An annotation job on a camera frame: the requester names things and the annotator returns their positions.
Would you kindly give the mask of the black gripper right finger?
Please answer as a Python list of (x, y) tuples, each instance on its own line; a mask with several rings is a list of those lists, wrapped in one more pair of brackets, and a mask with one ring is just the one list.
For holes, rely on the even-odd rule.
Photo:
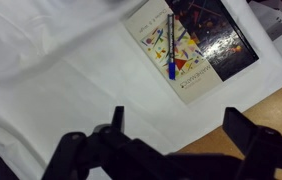
[(282, 169), (282, 135), (254, 124), (234, 107), (225, 109), (222, 128), (244, 155), (236, 180), (274, 180)]

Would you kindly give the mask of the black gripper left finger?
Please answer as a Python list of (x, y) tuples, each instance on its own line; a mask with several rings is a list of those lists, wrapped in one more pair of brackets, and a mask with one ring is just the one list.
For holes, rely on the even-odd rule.
[(90, 136), (65, 134), (42, 180), (86, 180), (91, 169), (101, 167), (112, 180), (138, 180), (138, 168), (128, 164), (123, 147), (131, 139), (124, 134), (124, 107), (116, 106), (110, 124), (98, 125)]

